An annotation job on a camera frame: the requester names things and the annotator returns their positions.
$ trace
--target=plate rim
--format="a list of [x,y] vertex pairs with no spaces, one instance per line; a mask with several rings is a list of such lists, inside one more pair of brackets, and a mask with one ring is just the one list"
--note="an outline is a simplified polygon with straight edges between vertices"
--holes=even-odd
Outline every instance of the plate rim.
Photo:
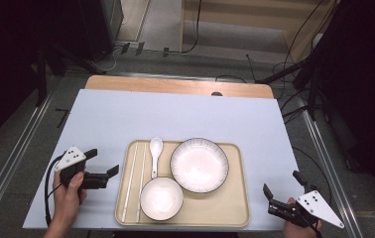
[[[208,191],[195,191],[195,190],[191,190],[191,189],[188,189],[186,187],[184,187],[182,184],[180,184],[178,182],[178,180],[176,179],[175,177],[175,174],[173,173],[173,167],[172,167],[172,160],[173,160],[173,157],[174,157],[174,154],[175,154],[175,151],[178,150],[178,148],[184,144],[184,143],[187,143],[188,141],[192,141],[192,140],[202,140],[202,141],[207,141],[207,142],[210,142],[211,144],[215,145],[221,152],[222,154],[224,155],[224,158],[225,158],[225,161],[227,162],[227,173],[225,174],[225,177],[224,179],[222,180],[222,183],[217,186],[216,188],[212,189],[212,190],[208,190]],[[190,191],[190,192],[193,192],[193,193],[210,193],[210,192],[213,192],[217,189],[219,189],[224,183],[225,181],[227,180],[227,177],[228,177],[228,173],[230,171],[230,164],[228,163],[228,158],[227,158],[227,155],[225,154],[225,152],[222,150],[222,148],[220,146],[218,146],[218,144],[216,144],[215,142],[211,141],[211,140],[208,140],[208,139],[205,139],[205,138],[200,138],[200,137],[194,137],[194,138],[190,138],[190,139],[187,139],[183,142],[181,142],[180,144],[178,144],[178,146],[173,150],[172,152],[172,156],[170,158],[170,172],[172,173],[172,176],[173,178],[175,179],[175,182],[177,182],[179,184],[180,187],[184,188],[185,190],[187,191]]]
[[[147,184],[149,184],[150,182],[154,181],[155,179],[169,179],[169,180],[172,180],[172,181],[174,181],[179,186],[179,188],[181,189],[181,192],[182,192],[182,204],[181,204],[181,206],[179,207],[179,209],[176,211],[176,213],[174,215],[172,215],[171,217],[166,218],[166,219],[156,219],[156,218],[153,218],[153,217],[149,216],[145,212],[145,210],[143,209],[143,207],[142,207],[142,199],[141,199],[141,197],[142,197],[142,193],[144,191],[144,188],[147,186]],[[142,209],[142,212],[144,212],[144,214],[148,218],[150,218],[152,220],[155,220],[155,221],[166,221],[166,220],[172,219],[173,217],[175,217],[182,210],[182,207],[184,206],[184,202],[185,202],[185,195],[184,195],[184,192],[182,190],[182,186],[175,179],[171,179],[171,178],[168,178],[168,177],[157,177],[157,178],[154,178],[154,179],[151,179],[151,180],[147,181],[147,183],[145,183],[145,185],[142,187],[141,194],[140,194],[140,197],[139,197],[139,204],[140,204],[140,207]]]

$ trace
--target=chopsticks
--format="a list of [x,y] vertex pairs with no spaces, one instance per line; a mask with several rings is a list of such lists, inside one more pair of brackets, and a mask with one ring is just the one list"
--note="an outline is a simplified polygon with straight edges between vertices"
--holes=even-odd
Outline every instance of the chopsticks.
[[142,191],[142,183],[144,182],[144,166],[145,166],[145,152],[146,151],[147,151],[147,143],[144,144],[144,160],[142,161],[141,182],[139,183],[138,209],[136,211],[136,223],[139,223],[139,215],[140,215],[140,209],[141,209],[141,191]]
[[134,160],[132,162],[132,169],[131,169],[131,175],[129,177],[128,190],[126,191],[125,206],[123,207],[122,222],[125,222],[126,211],[128,210],[129,192],[131,191],[132,176],[134,174],[134,167],[135,167],[135,161],[136,161],[136,153],[137,153],[137,151],[138,151],[138,142],[136,143],[136,146],[135,146]]

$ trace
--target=white plate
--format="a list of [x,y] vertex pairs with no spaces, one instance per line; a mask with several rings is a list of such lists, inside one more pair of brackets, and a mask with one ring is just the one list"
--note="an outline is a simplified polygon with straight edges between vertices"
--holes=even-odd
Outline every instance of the white plate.
[[219,188],[228,175],[228,160],[215,143],[194,138],[173,151],[170,161],[175,180],[193,192],[210,192]]
[[154,220],[167,220],[175,216],[184,203],[184,193],[170,178],[154,178],[141,192],[141,208]]

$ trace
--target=white ceramic spoon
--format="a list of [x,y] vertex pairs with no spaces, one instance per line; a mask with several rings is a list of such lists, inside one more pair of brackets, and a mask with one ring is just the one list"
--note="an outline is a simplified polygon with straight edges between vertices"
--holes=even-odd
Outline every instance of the white ceramic spoon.
[[153,156],[153,171],[151,172],[151,178],[155,179],[157,177],[157,163],[159,156],[163,151],[163,141],[160,138],[153,138],[150,142],[151,156]]

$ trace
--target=cable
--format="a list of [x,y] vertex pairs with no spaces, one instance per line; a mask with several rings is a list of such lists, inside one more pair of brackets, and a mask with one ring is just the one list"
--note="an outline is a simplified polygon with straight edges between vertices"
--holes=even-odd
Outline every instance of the cable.
[[191,52],[191,50],[193,50],[196,47],[197,42],[199,41],[199,16],[200,16],[201,6],[202,6],[202,0],[199,0],[199,7],[197,8],[197,17],[196,17],[196,41],[194,42],[193,46],[191,46],[189,50],[182,52],[182,54]]
[[314,227],[307,219],[305,219],[300,213],[298,213],[299,217],[314,231],[317,238],[322,238],[320,231],[317,230],[317,223],[316,227]]
[[312,37],[312,41],[311,41],[311,52],[313,51],[314,47],[313,47],[313,41],[314,41],[314,38],[317,36],[317,34],[319,33],[319,31],[324,27],[324,25],[327,23],[327,18],[329,17],[329,14],[334,11],[334,8],[338,5],[338,3],[334,3],[332,4],[332,6],[326,11],[326,14],[324,15],[323,19],[322,19],[322,22],[319,24],[319,26],[317,27],[317,31],[314,33],[313,37]]
[[287,125],[289,122],[298,118],[300,115],[302,115],[302,113],[303,113],[303,111],[300,111],[300,112],[297,112],[296,114],[292,115],[286,122],[284,122],[284,125]]
[[241,77],[234,76],[234,75],[227,75],[227,74],[217,76],[217,77],[215,78],[215,81],[218,81],[218,78],[219,78],[219,77],[232,77],[232,78],[235,78],[235,79],[239,79],[239,80],[241,80],[241,81],[244,82],[244,83],[247,83],[247,81],[246,81],[245,79],[241,78]]
[[[299,35],[299,32],[302,30],[303,26],[308,22],[309,18],[313,15],[314,11],[320,6],[320,4],[322,2],[323,2],[323,0],[320,0],[320,2],[314,7],[314,9],[312,10],[312,12],[308,15],[308,17],[305,19],[305,21],[302,23],[302,25],[300,26],[299,30],[297,31],[297,33],[296,33],[296,35],[295,35],[295,37],[293,39],[293,42],[292,42],[292,44],[289,47],[289,51],[287,52],[286,59],[284,60],[284,69],[283,70],[286,70],[287,59],[288,59],[288,57],[290,55],[290,52],[291,52],[291,50],[293,48],[293,44],[296,41],[297,36]],[[294,71],[296,71],[298,69],[297,67],[299,67],[300,69],[304,69],[304,68],[301,67],[301,64],[306,64],[306,62],[307,62],[307,60],[304,59],[304,60],[302,60],[302,61],[300,61],[298,63],[295,63],[293,66],[291,66],[290,68],[288,68],[288,70],[291,70],[292,72],[294,72]],[[272,76],[269,76],[269,77],[267,77],[265,79],[260,80],[259,82],[260,83],[264,83],[264,84],[269,84],[269,83],[274,82],[274,81],[276,81],[278,79],[280,79],[280,77],[272,75]]]
[[114,54],[115,54],[118,50],[121,50],[121,48],[116,48],[116,49],[113,51],[113,53],[112,53],[114,63],[113,63],[113,66],[112,66],[111,68],[102,68],[102,67],[100,67],[99,65],[95,64],[94,61],[92,61],[91,64],[94,65],[94,66],[96,66],[98,69],[103,70],[103,71],[110,71],[111,69],[113,69],[113,68],[116,66],[116,57],[114,56]]
[[283,104],[283,106],[280,108],[280,111],[283,111],[284,107],[286,107],[287,103],[289,103],[295,96],[297,96],[299,93],[303,92],[304,89],[296,92],[293,96],[291,96],[287,101]]
[[256,80],[256,77],[255,77],[255,72],[253,71],[252,61],[250,60],[249,55],[246,55],[246,57],[247,57],[247,60],[249,61],[250,70],[252,71],[253,80],[255,81],[255,83],[258,83],[258,80]]
[[55,187],[48,195],[48,198],[51,197],[52,193],[54,193],[58,188],[60,188],[62,184],[59,184],[57,187]]
[[317,5],[314,7],[314,9],[312,10],[312,12],[308,15],[308,17],[306,18],[306,20],[302,23],[302,25],[300,26],[299,30],[296,32],[296,35],[294,36],[293,38],[293,41],[292,41],[292,44],[290,45],[289,47],[289,51],[287,52],[287,56],[286,56],[286,59],[284,60],[284,63],[287,63],[287,59],[289,58],[289,55],[291,53],[291,50],[293,48],[293,45],[296,41],[296,38],[297,36],[299,35],[299,32],[302,30],[302,28],[305,26],[305,24],[308,22],[308,20],[311,18],[311,16],[313,15],[313,13],[316,11],[316,9],[320,6],[320,4],[323,2],[323,0],[320,0]]
[[331,203],[332,203],[332,190],[330,188],[330,184],[329,184],[329,181],[327,180],[327,177],[326,175],[324,174],[323,172],[323,169],[320,167],[320,165],[317,164],[317,162],[310,156],[308,155],[306,152],[300,150],[299,148],[297,147],[294,147],[292,146],[292,148],[296,151],[299,151],[301,152],[303,155],[305,155],[306,157],[308,157],[309,159],[311,159],[311,161],[317,166],[317,168],[320,170],[321,174],[323,175],[324,179],[326,180],[326,183],[327,183],[327,187],[328,187],[328,190],[329,190],[329,206],[331,206]]
[[297,108],[297,109],[295,109],[295,110],[293,110],[293,111],[291,111],[291,112],[288,112],[288,113],[286,113],[286,114],[283,114],[283,118],[288,117],[288,116],[290,116],[290,115],[292,115],[292,114],[295,114],[295,113],[297,113],[298,111],[306,110],[306,109],[308,109],[307,106],[299,107],[299,108]]
[[63,155],[55,158],[51,164],[49,165],[49,168],[48,168],[48,171],[46,172],[46,180],[45,180],[45,212],[46,212],[46,223],[48,224],[48,226],[51,224],[52,222],[52,217],[51,217],[51,212],[49,210],[49,196],[48,196],[48,192],[49,192],[49,177],[51,175],[51,171],[52,171],[52,168],[54,167],[54,165],[61,160],[61,158],[63,157]]
[[277,64],[275,64],[273,67],[272,67],[272,73],[275,74],[275,68],[280,65],[280,64],[287,64],[287,63],[290,63],[290,64],[296,64],[295,62],[279,62]]

